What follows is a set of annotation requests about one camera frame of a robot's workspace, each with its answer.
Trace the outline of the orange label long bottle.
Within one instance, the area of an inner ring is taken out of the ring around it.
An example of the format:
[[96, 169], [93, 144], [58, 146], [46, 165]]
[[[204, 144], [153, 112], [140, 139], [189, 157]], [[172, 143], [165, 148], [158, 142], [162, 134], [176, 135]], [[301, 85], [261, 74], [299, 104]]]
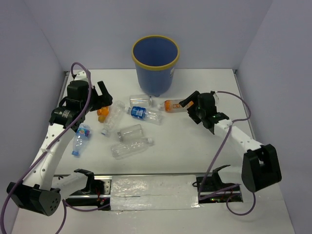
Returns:
[[179, 102], [182, 101], [182, 99], [170, 99], [166, 100], [160, 104], [157, 104], [157, 108], [160, 111], [165, 111], [167, 113], [179, 113], [179, 112], [186, 112], [187, 110], [183, 109]]

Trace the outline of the small orange juice bottle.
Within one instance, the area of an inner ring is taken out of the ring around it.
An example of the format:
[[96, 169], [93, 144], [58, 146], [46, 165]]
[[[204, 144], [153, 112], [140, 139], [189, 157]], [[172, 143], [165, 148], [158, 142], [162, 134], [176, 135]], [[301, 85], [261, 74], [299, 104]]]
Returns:
[[107, 116], [109, 115], [110, 109], [109, 106], [102, 107], [101, 109], [97, 110], [97, 116], [98, 116], [98, 121], [100, 123], [103, 123]]

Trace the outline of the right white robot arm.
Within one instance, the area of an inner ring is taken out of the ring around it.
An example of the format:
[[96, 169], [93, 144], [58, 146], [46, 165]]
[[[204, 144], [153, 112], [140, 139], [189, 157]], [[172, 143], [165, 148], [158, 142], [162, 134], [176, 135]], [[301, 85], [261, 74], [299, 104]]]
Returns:
[[255, 193], [282, 180], [282, 173], [277, 151], [271, 144], [264, 145], [236, 127], [239, 121], [251, 117], [251, 110], [246, 118], [231, 120], [226, 114], [217, 111], [218, 92], [193, 92], [179, 104], [187, 109], [189, 117], [196, 123], [202, 123], [213, 135], [224, 138], [221, 148], [229, 143], [242, 158], [242, 166], [238, 167], [241, 181], [248, 191]]

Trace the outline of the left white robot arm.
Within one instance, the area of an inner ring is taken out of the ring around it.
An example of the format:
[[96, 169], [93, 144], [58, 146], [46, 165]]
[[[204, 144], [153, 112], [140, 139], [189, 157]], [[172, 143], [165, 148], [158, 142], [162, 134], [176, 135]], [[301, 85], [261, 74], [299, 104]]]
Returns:
[[44, 158], [20, 183], [11, 182], [7, 187], [7, 193], [19, 208], [51, 216], [62, 200], [71, 194], [77, 191], [90, 194], [95, 190], [94, 173], [88, 170], [76, 169], [56, 182], [53, 178], [66, 147], [75, 134], [82, 132], [80, 125], [88, 112], [113, 103], [104, 82], [97, 84], [101, 95], [97, 94], [94, 86], [89, 86], [86, 79], [73, 80], [68, 84], [67, 95], [51, 113], [45, 140], [36, 156], [44, 155]]

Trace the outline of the colourful label bottle blue cap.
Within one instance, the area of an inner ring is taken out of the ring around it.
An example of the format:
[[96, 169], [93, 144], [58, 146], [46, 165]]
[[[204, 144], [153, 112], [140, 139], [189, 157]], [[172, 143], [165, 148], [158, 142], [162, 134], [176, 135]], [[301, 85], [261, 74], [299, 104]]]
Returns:
[[73, 139], [72, 155], [80, 157], [92, 136], [92, 130], [89, 125], [80, 124]]

